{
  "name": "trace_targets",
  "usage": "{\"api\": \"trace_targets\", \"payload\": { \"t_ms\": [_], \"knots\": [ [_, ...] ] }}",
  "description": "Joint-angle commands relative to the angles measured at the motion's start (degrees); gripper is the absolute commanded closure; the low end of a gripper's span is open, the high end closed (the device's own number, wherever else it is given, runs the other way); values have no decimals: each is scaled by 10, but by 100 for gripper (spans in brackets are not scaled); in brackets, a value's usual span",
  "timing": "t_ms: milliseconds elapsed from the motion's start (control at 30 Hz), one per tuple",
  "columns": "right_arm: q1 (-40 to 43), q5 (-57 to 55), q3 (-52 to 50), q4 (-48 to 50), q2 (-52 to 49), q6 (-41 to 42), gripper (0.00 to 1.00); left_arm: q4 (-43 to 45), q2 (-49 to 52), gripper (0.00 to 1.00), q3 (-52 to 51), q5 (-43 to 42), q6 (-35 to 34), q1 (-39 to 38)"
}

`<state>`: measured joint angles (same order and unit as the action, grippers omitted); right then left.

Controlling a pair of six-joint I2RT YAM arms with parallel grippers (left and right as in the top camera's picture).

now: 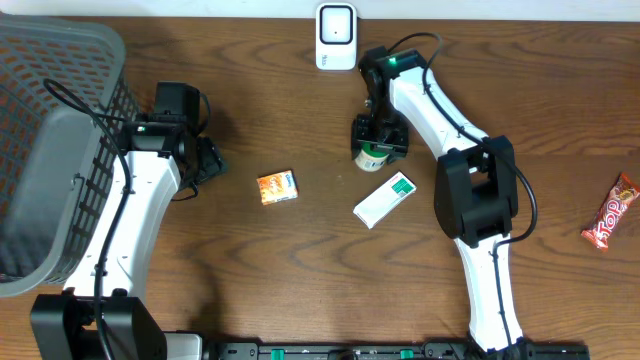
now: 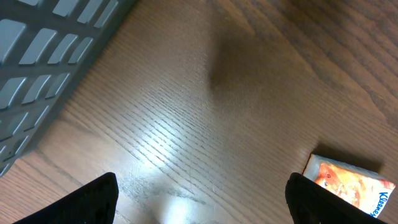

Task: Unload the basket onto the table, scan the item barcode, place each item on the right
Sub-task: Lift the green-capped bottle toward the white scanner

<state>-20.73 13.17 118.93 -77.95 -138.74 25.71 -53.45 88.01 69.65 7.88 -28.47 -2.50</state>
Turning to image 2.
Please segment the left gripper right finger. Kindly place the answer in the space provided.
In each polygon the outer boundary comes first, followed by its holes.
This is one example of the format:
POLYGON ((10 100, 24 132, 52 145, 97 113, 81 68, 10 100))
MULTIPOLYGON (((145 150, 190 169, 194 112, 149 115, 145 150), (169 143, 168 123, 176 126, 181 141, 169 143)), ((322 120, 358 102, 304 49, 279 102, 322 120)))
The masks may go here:
POLYGON ((296 172, 287 181, 285 199, 295 224, 386 224, 296 172))

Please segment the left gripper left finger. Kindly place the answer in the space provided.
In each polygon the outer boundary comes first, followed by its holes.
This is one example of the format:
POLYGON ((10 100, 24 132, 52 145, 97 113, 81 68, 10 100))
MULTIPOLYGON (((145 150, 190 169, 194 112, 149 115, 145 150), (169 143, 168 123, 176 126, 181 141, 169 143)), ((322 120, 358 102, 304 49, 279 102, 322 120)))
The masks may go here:
POLYGON ((15 224, 113 224, 119 190, 107 172, 15 224))

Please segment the orange tissue pack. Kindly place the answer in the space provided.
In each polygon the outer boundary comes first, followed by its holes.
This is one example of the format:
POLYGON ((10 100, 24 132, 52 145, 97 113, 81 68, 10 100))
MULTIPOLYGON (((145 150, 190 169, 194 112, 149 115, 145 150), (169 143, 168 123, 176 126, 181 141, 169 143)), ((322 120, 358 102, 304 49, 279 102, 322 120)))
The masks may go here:
POLYGON ((310 156, 303 175, 374 218, 396 187, 376 172, 316 154, 310 156))

